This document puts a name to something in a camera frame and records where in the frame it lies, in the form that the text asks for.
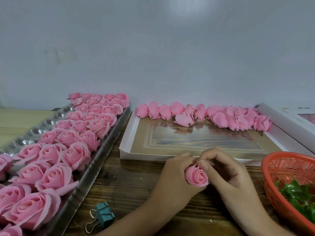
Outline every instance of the gray wall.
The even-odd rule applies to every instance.
[[[315,89],[315,0],[0,0],[0,101],[253,106]]]

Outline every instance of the wooden tabletop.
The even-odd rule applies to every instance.
[[[92,234],[85,232],[85,224],[92,221],[89,210],[96,204],[107,201],[116,216],[115,220],[119,220],[144,203],[153,190],[164,162],[120,160],[118,148],[125,128],[126,126],[64,236],[95,235],[100,232],[99,226]],[[248,167],[247,170],[268,214],[283,225],[283,221],[266,197],[260,167]],[[231,218],[217,190],[213,186],[208,186],[206,190],[195,195],[156,235],[237,236],[245,233]]]

